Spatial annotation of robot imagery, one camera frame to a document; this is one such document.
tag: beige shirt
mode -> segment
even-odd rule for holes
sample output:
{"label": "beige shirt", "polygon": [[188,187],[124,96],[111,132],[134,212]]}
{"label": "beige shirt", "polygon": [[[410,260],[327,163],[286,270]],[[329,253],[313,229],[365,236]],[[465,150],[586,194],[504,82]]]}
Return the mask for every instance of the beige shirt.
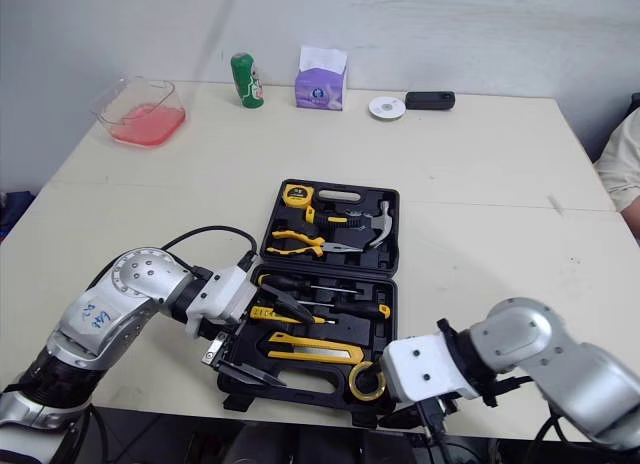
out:
{"label": "beige shirt", "polygon": [[640,196],[640,109],[613,131],[595,166],[617,211]]}

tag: silver robotic arm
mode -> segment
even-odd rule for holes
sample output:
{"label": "silver robotic arm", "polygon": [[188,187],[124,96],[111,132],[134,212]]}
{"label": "silver robotic arm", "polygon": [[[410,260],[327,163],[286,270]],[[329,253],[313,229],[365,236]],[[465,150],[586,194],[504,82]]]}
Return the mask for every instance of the silver robotic arm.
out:
{"label": "silver robotic arm", "polygon": [[438,324],[438,334],[394,341],[383,353],[380,366],[400,401],[455,393],[494,406],[496,395],[517,387],[496,375],[519,367],[593,442],[615,451],[640,446],[640,380],[606,351],[574,341],[548,306],[508,299],[460,333]]}
{"label": "silver robotic arm", "polygon": [[156,313],[185,323],[195,338],[207,326],[239,323],[255,292],[238,266],[187,269],[156,248],[120,256],[67,308],[36,360],[0,397],[0,462],[53,462],[100,379]]}

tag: black toolbox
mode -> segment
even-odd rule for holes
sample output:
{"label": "black toolbox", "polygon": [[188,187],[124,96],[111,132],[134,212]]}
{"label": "black toolbox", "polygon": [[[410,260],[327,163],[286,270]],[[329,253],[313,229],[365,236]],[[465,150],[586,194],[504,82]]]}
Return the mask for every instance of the black toolbox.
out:
{"label": "black toolbox", "polygon": [[[310,220],[317,225],[305,221],[309,212],[305,196],[298,196],[298,207],[288,207],[283,200],[285,191],[293,193],[292,197],[295,198],[295,193],[300,191],[301,187],[312,188],[312,196],[306,196],[306,199],[316,211],[315,217],[312,216]],[[349,374],[354,364],[281,359],[269,357],[268,354],[271,354],[271,351],[290,350],[289,344],[279,345],[271,342],[275,334],[284,334],[292,336],[293,340],[321,339],[360,347],[364,354],[363,361],[375,361],[380,357],[387,344],[396,338],[397,330],[398,291],[391,277],[398,268],[399,203],[399,194],[391,189],[299,179],[288,179],[282,183],[260,248],[263,264],[254,270],[252,282],[258,284],[259,277],[265,274],[282,275],[301,279],[315,286],[355,290],[358,294],[317,288],[287,293],[300,301],[325,304],[346,302],[348,305],[357,306],[359,301],[373,301],[376,305],[387,306],[390,316],[388,319],[370,320],[333,312],[335,309],[321,305],[309,305],[308,308],[314,316],[333,320],[335,324],[303,325],[258,320],[247,316],[244,324],[236,332],[233,342],[227,347],[224,355],[226,361],[249,364],[276,377],[281,373],[288,376],[296,373],[315,376],[329,383],[335,390],[319,392],[299,389],[294,383],[287,383],[286,378],[282,380],[287,383],[287,387],[256,386],[219,374],[218,387],[230,394],[224,401],[226,409],[246,411],[255,397],[279,399],[348,410],[352,414],[353,424],[362,427],[375,427],[378,415],[393,411],[395,403],[388,391],[370,401],[363,401],[354,396],[349,388]],[[391,217],[386,221],[390,223],[389,234],[376,248],[370,248],[367,244],[375,241],[384,231],[371,229],[367,225],[371,223],[369,216],[380,216],[383,207]],[[345,215],[353,216],[353,220],[341,223],[335,222],[340,219],[329,217],[328,221],[334,222],[327,222],[327,216]],[[364,223],[364,228],[342,227],[357,225],[358,219]],[[381,221],[384,220],[378,219],[377,225],[383,228],[384,223]],[[292,255],[274,253],[274,248],[288,251],[308,247],[297,239],[272,236],[273,231],[287,230],[305,234],[310,238],[319,235],[327,242],[362,248],[364,251],[325,252],[322,256],[311,250]],[[250,313],[255,306],[271,307],[274,299],[273,295],[259,289],[247,312]]]}

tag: pink liquid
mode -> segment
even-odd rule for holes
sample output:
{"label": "pink liquid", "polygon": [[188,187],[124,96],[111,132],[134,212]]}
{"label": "pink liquid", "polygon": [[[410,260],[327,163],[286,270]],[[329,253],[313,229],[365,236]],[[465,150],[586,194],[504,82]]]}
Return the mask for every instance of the pink liquid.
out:
{"label": "pink liquid", "polygon": [[118,141],[139,146],[159,146],[184,122],[184,109],[142,104],[123,118],[124,124],[113,127],[111,136]]}

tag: table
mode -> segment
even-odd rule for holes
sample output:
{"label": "table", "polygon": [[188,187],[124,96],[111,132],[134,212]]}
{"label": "table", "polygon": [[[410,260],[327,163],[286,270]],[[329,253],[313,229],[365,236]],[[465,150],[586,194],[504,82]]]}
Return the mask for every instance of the table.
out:
{"label": "table", "polygon": [[[113,256],[207,224],[259,239],[290,177],[400,192],[400,337],[433,333],[441,317],[464,329],[500,300],[524,295],[640,373],[632,337],[640,252],[553,100],[458,96],[450,112],[380,122],[367,114],[369,100],[400,94],[349,91],[347,109],[330,112],[297,109],[291,88],[267,87],[265,106],[247,110],[230,85],[177,88],[188,122],[166,146],[117,145],[94,126],[0,247],[0,385],[26,368]],[[213,233],[175,252],[221,268],[245,246]],[[154,318],[102,380],[95,403],[350,424],[344,412],[261,399],[247,413],[224,410],[216,374],[200,363],[207,346]],[[449,432],[530,439],[546,419],[532,385],[499,402],[461,401]]]}

